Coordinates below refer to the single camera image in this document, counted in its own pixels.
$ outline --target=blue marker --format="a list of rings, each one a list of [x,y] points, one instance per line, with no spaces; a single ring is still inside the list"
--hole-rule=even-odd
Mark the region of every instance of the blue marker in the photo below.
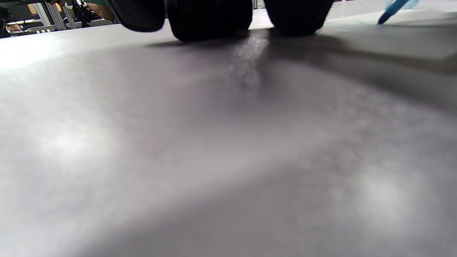
[[[389,7],[386,12],[379,18],[378,24],[384,24],[391,16],[395,15],[409,0],[396,0]]]

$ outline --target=person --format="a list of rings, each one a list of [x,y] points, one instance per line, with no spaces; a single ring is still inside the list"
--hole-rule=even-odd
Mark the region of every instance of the person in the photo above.
[[[66,1],[67,0],[52,0],[49,4],[59,4],[60,6],[64,6]],[[84,2],[98,16],[102,17],[105,20],[112,21],[113,23],[118,23],[116,20],[116,16],[114,15],[114,12],[105,2],[105,0],[85,0]]]

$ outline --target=metal frame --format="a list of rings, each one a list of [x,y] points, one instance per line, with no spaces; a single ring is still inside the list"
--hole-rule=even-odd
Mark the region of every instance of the metal frame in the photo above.
[[[43,23],[44,26],[52,25],[50,20],[48,19],[48,15],[46,14],[43,4],[38,3],[33,4],[33,6],[35,6],[35,9],[37,10],[37,14],[40,17],[41,23]]]
[[[56,28],[59,30],[64,30],[66,29],[66,26],[64,24],[64,20],[60,16],[60,13],[57,9],[57,6],[55,5],[50,5],[49,3],[44,3],[49,11],[49,14],[51,16],[51,19],[53,20],[54,24],[56,25]]]
[[[68,4],[65,3],[65,5],[62,7],[65,16],[67,16],[68,23],[70,24],[71,29],[76,29],[76,24],[73,20],[73,17],[70,15],[70,12],[68,11]]]

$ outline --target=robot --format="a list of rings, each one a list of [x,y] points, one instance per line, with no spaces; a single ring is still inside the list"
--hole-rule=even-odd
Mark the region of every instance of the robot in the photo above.
[[[320,29],[334,0],[265,0],[275,29],[299,37]],[[252,21],[251,0],[108,0],[128,29],[155,32],[168,17],[181,41],[228,37],[247,30]]]

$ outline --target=gray surface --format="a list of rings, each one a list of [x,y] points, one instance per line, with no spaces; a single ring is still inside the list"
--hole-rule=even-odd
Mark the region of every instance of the gray surface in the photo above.
[[[0,69],[0,256],[456,256],[455,74],[268,33]]]

